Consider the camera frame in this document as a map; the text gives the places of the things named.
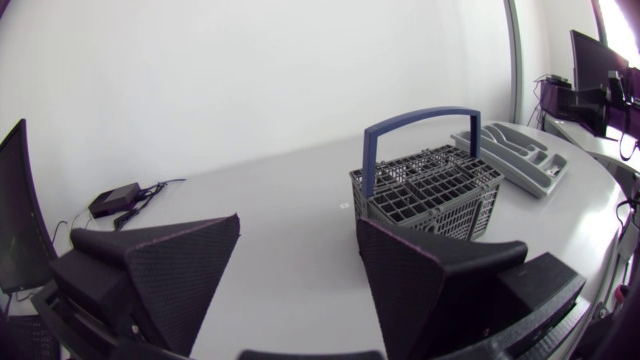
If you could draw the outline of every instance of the black device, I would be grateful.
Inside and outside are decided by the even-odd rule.
[[[240,354],[238,360],[384,360],[384,358],[377,351],[330,355],[298,355],[245,350]]]
[[[0,144],[0,287],[5,293],[51,280],[56,252],[44,224],[31,176],[27,122],[21,119]]]
[[[606,137],[607,125],[626,131],[626,119],[612,117],[614,108],[608,91],[610,72],[626,75],[629,62],[615,51],[578,31],[571,30],[573,46],[576,120],[595,136]]]
[[[59,360],[60,343],[38,315],[10,316],[1,336],[15,359]]]
[[[136,205],[136,196],[140,192],[140,185],[133,183],[119,188],[105,191],[91,202],[89,211],[97,219],[115,214],[118,211],[131,210]]]
[[[609,86],[609,71],[625,74],[629,62],[601,42],[571,30],[576,91]]]
[[[576,94],[566,81],[546,78],[541,81],[540,107],[556,119],[573,120]]]
[[[518,241],[460,241],[363,218],[357,236],[389,360],[518,357],[584,285],[549,254],[524,263]]]
[[[54,281],[32,303],[76,358],[188,356],[239,231],[237,215],[120,232],[75,229],[73,250],[52,263]]]

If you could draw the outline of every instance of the gray plastic basket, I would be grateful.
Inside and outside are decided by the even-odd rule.
[[[471,155],[446,145],[376,163],[377,138],[436,116],[471,117]],[[399,115],[365,130],[362,170],[349,173],[356,219],[361,216],[456,239],[473,240],[489,224],[504,176],[478,159],[480,112],[438,107]]]

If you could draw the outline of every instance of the white wall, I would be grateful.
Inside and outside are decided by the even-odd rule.
[[[573,49],[569,31],[599,39],[591,0],[542,0],[549,33],[551,72],[573,83]]]
[[[0,79],[0,133],[28,119],[51,232],[101,191],[418,108],[506,119],[510,57],[502,0],[16,0]]]
[[[536,116],[531,115],[538,105],[534,95],[534,81],[551,72],[549,54],[549,33],[546,25],[546,14],[539,0],[516,0],[518,25],[520,27],[520,45],[522,50],[522,106],[518,122],[535,127]]]

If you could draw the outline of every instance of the black cable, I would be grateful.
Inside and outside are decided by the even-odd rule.
[[[529,116],[529,121],[527,121],[527,126],[531,124],[531,119],[533,119],[533,115],[536,113],[536,110],[538,110],[538,108],[540,108],[540,103],[538,103],[538,105],[533,108],[533,112],[531,112],[531,116]]]
[[[23,302],[23,301],[25,301],[25,300],[29,299],[30,297],[32,297],[32,296],[33,296],[33,295],[35,295],[35,294],[36,294],[36,293],[29,293],[27,296],[23,297],[22,299],[20,299],[20,298],[18,297],[18,295],[16,295],[16,301],[17,301],[17,302]]]
[[[630,263],[631,263],[631,259],[629,259],[629,261],[627,261],[627,265],[624,266],[624,275],[622,275],[622,284],[624,285],[628,285],[626,281],[627,281],[627,271],[629,270]]]
[[[76,217],[74,217],[74,218],[73,218],[73,221],[71,222],[71,226],[70,226],[71,230],[73,230],[73,224],[75,224],[75,223],[76,223],[76,220],[77,220],[77,219],[78,219],[78,217],[79,217],[80,215],[82,215],[82,214],[84,214],[84,211],[83,211],[83,212],[81,212],[80,214],[76,215]]]
[[[613,282],[616,278],[616,272],[618,271],[618,265],[620,264],[620,255],[616,256],[616,264],[613,266],[613,274],[611,274],[611,280],[609,281],[609,288],[607,289],[607,295],[604,297],[604,304],[607,304],[609,301],[609,296],[611,296],[611,289],[613,288]]]
[[[54,242],[56,242],[56,235],[58,235],[58,228],[59,228],[59,227],[60,227],[60,225],[62,225],[62,224],[65,224],[65,225],[69,226],[69,223],[68,223],[68,222],[66,222],[66,221],[64,221],[64,220],[58,221],[58,225],[56,225],[56,229],[53,231],[53,239],[51,239],[51,243],[52,243],[52,244],[53,244]]]
[[[131,219],[137,216],[140,213],[140,211],[142,211],[142,209],[146,208],[147,205],[149,205],[149,202],[151,202],[151,200],[156,195],[158,195],[158,193],[160,193],[160,191],[162,191],[162,189],[164,189],[169,182],[185,181],[185,180],[186,179],[174,179],[174,180],[162,181],[153,186],[150,186],[146,189],[141,190],[141,191],[145,191],[146,201],[139,208],[129,210],[126,213],[124,213],[124,215],[121,215],[117,217],[115,220],[113,220],[113,227],[115,231],[121,230]]]
[[[170,182],[176,182],[176,181],[187,181],[187,179],[171,179],[171,180],[166,180],[166,181],[160,181],[157,184],[149,186],[148,188],[142,189],[140,191],[149,191],[149,190],[153,189],[154,187],[157,187],[159,184],[168,184]]]
[[[624,135],[625,135],[625,132],[623,131],[622,136],[620,136],[620,141],[618,142],[618,151],[620,152],[620,158],[623,161],[629,161],[629,159],[633,157],[633,153],[635,153],[636,149],[638,148],[638,142],[636,141],[635,145],[633,146],[633,150],[631,150],[631,155],[629,155],[629,157],[626,157],[622,155],[622,139],[624,139]]]
[[[7,308],[4,310],[4,318],[9,320],[9,310],[11,309],[11,300],[13,300],[13,294],[9,294],[9,301],[7,301]]]

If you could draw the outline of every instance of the desk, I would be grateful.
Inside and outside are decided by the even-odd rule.
[[[625,156],[631,154],[635,147],[636,139],[630,135],[625,135],[622,138],[622,132],[618,129],[611,126],[607,127],[607,136],[612,139],[618,139],[618,141],[603,139],[593,136],[578,123],[558,120],[548,114],[545,115],[544,127],[548,132],[560,135],[598,160],[611,163],[631,174],[640,172],[640,151],[636,150],[629,161],[624,161],[620,157],[620,148],[622,148],[622,154]],[[620,147],[620,138],[622,138],[622,147]]]
[[[569,167],[544,199],[504,181],[489,227],[478,241],[523,240],[528,258],[551,252],[588,279],[582,296],[594,303],[608,285],[603,280],[611,271],[619,230],[615,207],[624,195],[579,148],[534,129],[507,126],[547,144],[569,160]],[[379,158],[453,144],[449,135],[467,127],[468,119],[445,117],[387,134],[380,139]],[[194,176],[169,186],[127,225],[157,226],[234,212],[240,216],[241,237],[192,357],[235,359],[243,349],[384,352],[358,255],[348,177],[361,167],[361,157],[358,136]],[[627,215],[622,208],[620,216]],[[100,221],[90,228],[101,225],[111,228]],[[572,342],[566,343],[570,348]]]

